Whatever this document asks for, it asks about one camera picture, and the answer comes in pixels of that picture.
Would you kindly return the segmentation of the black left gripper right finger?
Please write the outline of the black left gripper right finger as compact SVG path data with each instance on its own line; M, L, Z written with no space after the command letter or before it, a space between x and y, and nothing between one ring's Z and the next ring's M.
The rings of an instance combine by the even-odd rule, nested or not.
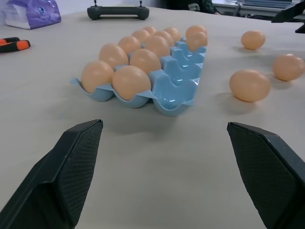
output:
M305 227L305 163L277 134L229 122L244 186L268 229Z

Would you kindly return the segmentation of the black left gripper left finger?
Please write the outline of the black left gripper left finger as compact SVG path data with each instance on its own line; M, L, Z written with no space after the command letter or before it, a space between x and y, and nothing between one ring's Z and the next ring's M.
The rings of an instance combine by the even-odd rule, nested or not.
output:
M0 212L2 229L73 229L92 182L103 121L66 130Z

